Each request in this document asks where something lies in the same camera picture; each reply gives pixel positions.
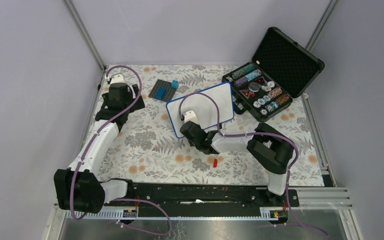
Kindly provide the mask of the blue framed whiteboard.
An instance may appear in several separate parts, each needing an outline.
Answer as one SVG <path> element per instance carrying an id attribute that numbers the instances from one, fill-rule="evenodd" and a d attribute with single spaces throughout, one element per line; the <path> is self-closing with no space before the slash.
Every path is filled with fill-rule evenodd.
<path id="1" fill-rule="evenodd" d="M 223 82 L 209 88 L 198 91 L 187 98 L 184 96 L 169 101 L 166 109 L 171 121 L 174 134 L 177 138 L 183 138 L 180 128 L 184 124 L 181 115 L 193 111 L 197 117 L 198 124 L 202 129 L 215 127 L 218 123 L 226 123 L 234 118 L 232 85 L 230 82 Z"/>

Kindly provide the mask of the red marker cap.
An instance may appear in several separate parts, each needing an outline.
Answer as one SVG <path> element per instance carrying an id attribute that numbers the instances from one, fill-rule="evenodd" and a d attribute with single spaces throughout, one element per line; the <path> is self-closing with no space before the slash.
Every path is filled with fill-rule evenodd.
<path id="1" fill-rule="evenodd" d="M 216 168 L 218 166 L 218 159 L 215 158 L 213 161 L 213 168 Z"/>

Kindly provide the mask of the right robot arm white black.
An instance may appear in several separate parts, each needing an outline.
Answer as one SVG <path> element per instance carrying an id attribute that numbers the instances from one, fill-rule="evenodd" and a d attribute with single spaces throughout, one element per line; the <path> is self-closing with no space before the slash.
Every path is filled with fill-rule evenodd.
<path id="1" fill-rule="evenodd" d="M 260 123 L 254 132 L 206 132 L 197 123 L 188 121 L 180 128 L 180 133 L 191 146 L 206 155 L 250 153 L 268 171 L 267 201 L 279 206 L 287 199 L 287 169 L 296 146 L 273 127 Z"/>

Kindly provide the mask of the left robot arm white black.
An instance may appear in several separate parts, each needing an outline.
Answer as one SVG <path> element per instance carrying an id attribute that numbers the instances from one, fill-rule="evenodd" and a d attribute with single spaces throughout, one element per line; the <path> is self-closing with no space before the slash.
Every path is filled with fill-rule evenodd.
<path id="1" fill-rule="evenodd" d="M 102 98 L 92 133 L 83 148 L 68 168 L 58 169 L 53 176 L 57 203 L 62 210 L 96 214 L 115 199 L 124 206 L 135 200 L 131 180 L 99 181 L 95 173 L 129 114 L 145 107 L 140 88 L 137 84 L 112 83 Z"/>

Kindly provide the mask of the blue lego brick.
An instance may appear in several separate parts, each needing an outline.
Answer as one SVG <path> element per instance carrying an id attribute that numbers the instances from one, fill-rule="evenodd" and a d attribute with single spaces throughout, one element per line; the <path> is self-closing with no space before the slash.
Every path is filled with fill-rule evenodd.
<path id="1" fill-rule="evenodd" d="M 160 87 L 155 94 L 155 98 L 158 100 L 162 100 L 164 98 L 166 91 L 167 91 L 166 88 Z"/>

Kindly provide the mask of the dark grey lego baseplate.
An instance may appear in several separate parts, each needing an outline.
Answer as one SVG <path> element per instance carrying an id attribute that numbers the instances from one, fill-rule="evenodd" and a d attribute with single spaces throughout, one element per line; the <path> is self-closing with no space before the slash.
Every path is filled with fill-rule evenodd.
<path id="1" fill-rule="evenodd" d="M 167 103 L 173 99 L 178 88 L 179 82 L 177 80 L 169 82 L 157 79 L 148 97 Z"/>

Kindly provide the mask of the light blue cube block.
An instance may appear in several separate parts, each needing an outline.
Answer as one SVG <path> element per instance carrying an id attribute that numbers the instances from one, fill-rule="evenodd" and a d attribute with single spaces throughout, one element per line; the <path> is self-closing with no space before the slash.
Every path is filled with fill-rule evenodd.
<path id="1" fill-rule="evenodd" d="M 171 87 L 172 87 L 173 89 L 178 89 L 178 87 L 179 87 L 179 82 L 178 82 L 177 80 L 173 80 L 173 81 L 171 82 Z"/>

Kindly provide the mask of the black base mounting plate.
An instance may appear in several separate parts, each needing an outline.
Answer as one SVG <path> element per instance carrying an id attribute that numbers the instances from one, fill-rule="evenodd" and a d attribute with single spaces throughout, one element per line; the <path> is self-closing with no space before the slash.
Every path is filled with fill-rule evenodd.
<path id="1" fill-rule="evenodd" d="M 141 183 L 134 182 L 129 187 L 127 199 L 140 200 L 140 203 L 111 201 L 111 207 L 154 207 L 144 201 L 150 201 L 166 208 L 181 206 L 205 206 L 211 209 L 227 207 L 246 207 L 264 209 L 282 209 L 286 204 L 286 196 L 270 193 L 265 185 L 211 185 L 211 184 L 175 184 L 175 183 Z"/>

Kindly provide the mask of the black poker chip case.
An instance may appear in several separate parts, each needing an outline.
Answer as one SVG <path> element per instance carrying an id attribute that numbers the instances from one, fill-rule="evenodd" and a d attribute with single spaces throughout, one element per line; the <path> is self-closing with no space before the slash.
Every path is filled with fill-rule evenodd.
<path id="1" fill-rule="evenodd" d="M 249 62 L 222 77 L 231 84 L 234 112 L 263 123 L 289 107 L 325 63 L 277 27 L 267 29 Z"/>

